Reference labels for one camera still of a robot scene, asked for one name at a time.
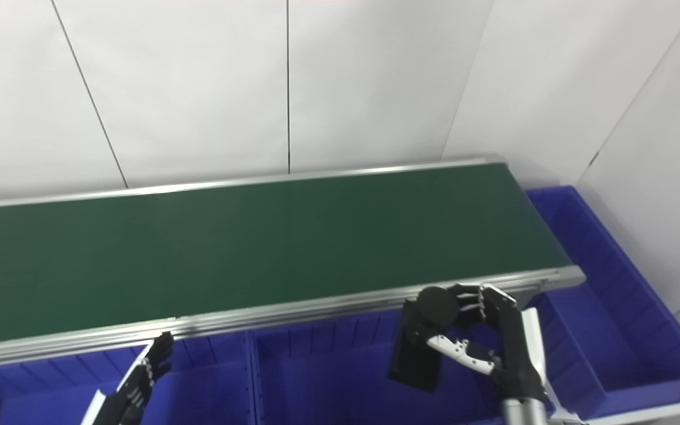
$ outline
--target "storage bin compartment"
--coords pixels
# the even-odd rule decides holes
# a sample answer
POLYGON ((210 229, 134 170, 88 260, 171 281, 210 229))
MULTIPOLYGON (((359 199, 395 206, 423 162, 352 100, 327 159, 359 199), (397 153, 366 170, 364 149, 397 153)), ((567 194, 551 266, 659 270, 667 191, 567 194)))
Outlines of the storage bin compartment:
MULTIPOLYGON (((175 342, 143 425, 253 425, 247 334, 175 342)), ((0 366, 0 425, 78 425, 97 388, 111 393, 142 347, 0 366)))
POLYGON ((680 403, 680 325, 576 189, 527 191, 587 282, 535 299, 548 379, 582 419, 680 403))
POLYGON ((488 377, 444 358, 433 394, 387 378, 399 311, 254 331, 264 425, 502 423, 488 377))

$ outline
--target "white wall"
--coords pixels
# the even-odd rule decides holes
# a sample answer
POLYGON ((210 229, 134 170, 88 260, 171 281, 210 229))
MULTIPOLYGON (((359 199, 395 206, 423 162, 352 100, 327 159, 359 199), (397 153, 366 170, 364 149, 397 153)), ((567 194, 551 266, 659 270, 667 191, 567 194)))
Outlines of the white wall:
POLYGON ((443 157, 573 183, 679 30, 672 0, 495 0, 443 157))
POLYGON ((492 0, 290 0, 296 171, 439 161, 492 0))
POLYGON ((680 320, 680 36, 578 186, 680 320))
POLYGON ((55 0, 127 184, 287 172, 284 0, 55 0))
POLYGON ((51 3, 0 0, 0 199, 123 187, 51 3))

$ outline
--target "metal cylinder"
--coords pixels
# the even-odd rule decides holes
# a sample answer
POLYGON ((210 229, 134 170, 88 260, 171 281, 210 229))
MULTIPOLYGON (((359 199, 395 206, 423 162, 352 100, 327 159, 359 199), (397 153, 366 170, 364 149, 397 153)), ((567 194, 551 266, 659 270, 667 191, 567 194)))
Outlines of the metal cylinder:
POLYGON ((502 401, 505 425, 547 425, 545 403, 536 398, 507 398, 502 401))

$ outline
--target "robotic arm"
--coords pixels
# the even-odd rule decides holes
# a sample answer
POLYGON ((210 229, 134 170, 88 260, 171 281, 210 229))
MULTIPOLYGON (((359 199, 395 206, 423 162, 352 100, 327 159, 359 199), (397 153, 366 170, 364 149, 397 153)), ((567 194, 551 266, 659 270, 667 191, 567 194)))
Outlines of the robotic arm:
POLYGON ((151 389, 172 365, 174 339, 169 332, 154 338, 127 370, 112 395, 96 390, 80 425, 138 425, 151 398, 151 389))
POLYGON ((491 377, 502 399, 506 425, 546 425, 545 356, 536 309, 494 287, 427 287, 406 301, 389 378, 421 390, 437 385, 442 355, 491 377), (502 357, 477 342, 451 339, 455 326, 486 322, 500 333, 502 357))

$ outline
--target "green conveyor belt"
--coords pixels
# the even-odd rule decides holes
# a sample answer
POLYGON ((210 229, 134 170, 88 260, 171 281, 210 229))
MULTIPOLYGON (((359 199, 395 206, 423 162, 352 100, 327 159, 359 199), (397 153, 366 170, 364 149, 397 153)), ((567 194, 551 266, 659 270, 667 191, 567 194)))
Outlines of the green conveyor belt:
POLYGON ((569 266, 504 164, 0 207, 0 341, 569 266))

